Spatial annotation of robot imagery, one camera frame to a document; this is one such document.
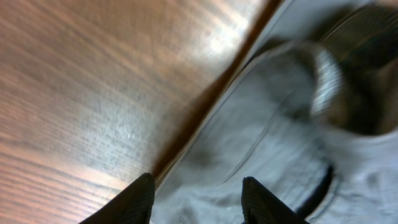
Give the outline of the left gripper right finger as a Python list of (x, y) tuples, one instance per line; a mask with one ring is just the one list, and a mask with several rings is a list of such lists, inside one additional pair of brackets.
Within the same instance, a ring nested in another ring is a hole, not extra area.
[(308, 224), (253, 177), (243, 179), (244, 224)]

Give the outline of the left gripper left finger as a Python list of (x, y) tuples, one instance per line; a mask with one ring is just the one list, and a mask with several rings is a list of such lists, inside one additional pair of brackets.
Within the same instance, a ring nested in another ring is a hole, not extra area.
[(144, 173), (80, 224), (149, 224), (154, 198), (154, 176)]

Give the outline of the grey khaki shorts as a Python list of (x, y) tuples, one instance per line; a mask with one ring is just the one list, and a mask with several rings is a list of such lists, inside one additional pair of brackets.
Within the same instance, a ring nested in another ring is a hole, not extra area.
[(246, 223), (243, 181), (307, 223), (397, 222), (397, 7), (284, 1), (160, 176), (154, 223)]

